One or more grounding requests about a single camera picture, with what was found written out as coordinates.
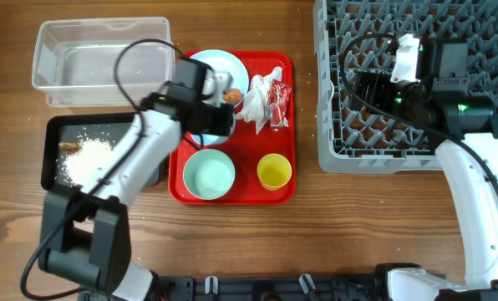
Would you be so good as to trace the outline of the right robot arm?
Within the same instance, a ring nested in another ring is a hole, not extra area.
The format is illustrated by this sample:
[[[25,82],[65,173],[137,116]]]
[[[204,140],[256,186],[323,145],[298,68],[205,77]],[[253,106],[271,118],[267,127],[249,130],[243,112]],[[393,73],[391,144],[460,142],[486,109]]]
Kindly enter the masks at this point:
[[[452,283],[417,267],[383,274],[390,300],[498,300],[498,115],[492,100],[472,95],[467,43],[387,36],[389,75],[361,73],[349,95],[373,114],[422,130],[455,204],[465,249],[465,281]]]

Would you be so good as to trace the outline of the brown food scrap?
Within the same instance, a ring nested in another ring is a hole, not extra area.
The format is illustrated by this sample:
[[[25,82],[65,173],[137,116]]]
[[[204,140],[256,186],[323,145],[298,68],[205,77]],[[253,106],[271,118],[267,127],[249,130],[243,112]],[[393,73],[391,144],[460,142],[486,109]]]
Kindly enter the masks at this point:
[[[73,154],[80,150],[80,145],[77,142],[61,141],[58,143],[58,148],[64,154]]]

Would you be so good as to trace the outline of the light blue plate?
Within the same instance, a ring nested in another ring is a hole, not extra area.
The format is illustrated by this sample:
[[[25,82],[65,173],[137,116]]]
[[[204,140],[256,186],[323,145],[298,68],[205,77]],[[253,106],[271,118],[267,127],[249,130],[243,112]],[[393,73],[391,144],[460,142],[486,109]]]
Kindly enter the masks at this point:
[[[233,78],[231,89],[239,89],[242,93],[241,102],[233,106],[236,108],[241,105],[245,94],[249,90],[249,74],[238,57],[227,51],[208,49],[192,54],[190,58],[209,65],[213,71],[229,72]]]

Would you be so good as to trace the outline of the orange carrot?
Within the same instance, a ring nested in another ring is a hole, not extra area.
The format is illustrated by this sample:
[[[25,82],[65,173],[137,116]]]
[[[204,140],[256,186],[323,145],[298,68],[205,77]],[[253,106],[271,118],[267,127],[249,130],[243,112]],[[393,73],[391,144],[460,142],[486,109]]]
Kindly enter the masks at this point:
[[[242,93],[239,89],[229,89],[223,94],[222,98],[230,105],[237,105],[242,100]]]

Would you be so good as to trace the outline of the white napkin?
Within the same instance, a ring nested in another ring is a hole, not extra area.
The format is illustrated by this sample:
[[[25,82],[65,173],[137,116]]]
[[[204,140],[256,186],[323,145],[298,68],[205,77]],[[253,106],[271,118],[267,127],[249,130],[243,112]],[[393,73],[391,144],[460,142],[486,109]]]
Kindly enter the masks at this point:
[[[246,123],[255,122],[258,134],[267,122],[266,110],[273,80],[282,80],[282,67],[275,67],[270,74],[252,77],[248,92],[243,98],[243,107],[235,117]]]

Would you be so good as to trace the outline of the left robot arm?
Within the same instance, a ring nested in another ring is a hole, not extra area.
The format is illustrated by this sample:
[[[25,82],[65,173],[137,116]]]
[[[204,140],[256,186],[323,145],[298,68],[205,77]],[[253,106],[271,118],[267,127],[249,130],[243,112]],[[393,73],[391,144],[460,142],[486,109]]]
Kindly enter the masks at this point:
[[[105,163],[77,186],[55,186],[43,204],[34,264],[52,275],[116,300],[157,300],[155,273],[131,260],[128,211],[153,171],[188,132],[229,135],[233,106],[222,95],[223,72],[180,59],[175,78],[132,105],[133,122]]]

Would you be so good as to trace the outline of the pale green bowl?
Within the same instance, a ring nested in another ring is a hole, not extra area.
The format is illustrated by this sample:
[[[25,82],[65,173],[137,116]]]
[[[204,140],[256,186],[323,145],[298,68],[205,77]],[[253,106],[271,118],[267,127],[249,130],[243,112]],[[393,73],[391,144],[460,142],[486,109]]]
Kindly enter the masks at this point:
[[[220,150],[197,151],[184,165],[183,182],[192,196],[211,201],[232,188],[236,169],[230,157]]]

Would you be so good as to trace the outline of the light blue bowl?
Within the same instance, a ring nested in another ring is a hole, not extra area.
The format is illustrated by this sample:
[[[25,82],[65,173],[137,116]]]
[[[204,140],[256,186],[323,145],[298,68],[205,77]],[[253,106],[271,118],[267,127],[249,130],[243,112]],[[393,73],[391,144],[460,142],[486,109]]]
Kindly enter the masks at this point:
[[[210,135],[210,134],[201,134],[194,135],[191,134],[191,139],[198,146],[210,146],[210,145],[220,145],[229,140],[229,136],[220,136],[220,135]]]

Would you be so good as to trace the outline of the red snack wrapper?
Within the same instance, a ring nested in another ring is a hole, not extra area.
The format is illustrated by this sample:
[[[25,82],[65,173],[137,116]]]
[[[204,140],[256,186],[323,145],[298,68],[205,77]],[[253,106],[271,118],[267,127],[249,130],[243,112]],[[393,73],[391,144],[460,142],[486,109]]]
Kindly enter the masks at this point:
[[[292,86],[274,79],[268,99],[268,119],[272,130],[288,127],[287,111],[292,94]]]

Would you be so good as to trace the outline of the white rice pile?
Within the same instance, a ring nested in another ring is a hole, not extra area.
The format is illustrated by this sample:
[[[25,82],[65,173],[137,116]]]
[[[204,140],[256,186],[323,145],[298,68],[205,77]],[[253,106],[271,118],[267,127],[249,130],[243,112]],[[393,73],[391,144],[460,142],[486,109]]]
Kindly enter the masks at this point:
[[[106,162],[113,147],[107,140],[99,138],[72,142],[79,143],[80,150],[73,154],[64,154],[58,148],[63,156],[59,166],[63,168],[63,183],[75,186],[87,180],[91,173]]]

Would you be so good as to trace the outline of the yellow plastic cup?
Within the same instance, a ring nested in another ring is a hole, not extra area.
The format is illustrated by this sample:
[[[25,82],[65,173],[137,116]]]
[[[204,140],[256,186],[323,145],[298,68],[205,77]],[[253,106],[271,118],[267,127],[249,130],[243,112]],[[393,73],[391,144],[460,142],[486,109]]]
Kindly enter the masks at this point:
[[[265,189],[276,191],[291,180],[292,165],[283,155],[267,154],[257,164],[257,177]]]

